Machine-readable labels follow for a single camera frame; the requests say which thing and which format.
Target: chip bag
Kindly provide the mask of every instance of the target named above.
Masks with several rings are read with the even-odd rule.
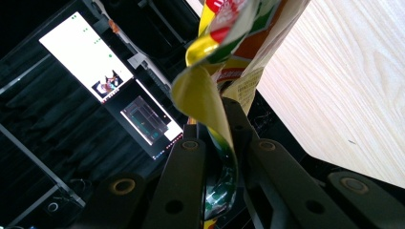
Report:
[[[309,0],[206,0],[199,37],[187,49],[187,68],[172,86],[175,106],[205,125],[224,167],[207,188],[204,219],[215,219],[233,204],[238,161],[222,96],[237,100],[247,114],[269,58]]]

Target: light wood surface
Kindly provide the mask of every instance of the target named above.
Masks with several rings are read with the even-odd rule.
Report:
[[[311,156],[405,188],[405,1],[312,0],[258,87]]]

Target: computer monitor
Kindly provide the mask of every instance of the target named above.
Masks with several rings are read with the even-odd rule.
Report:
[[[39,39],[153,159],[182,129],[77,11]]]

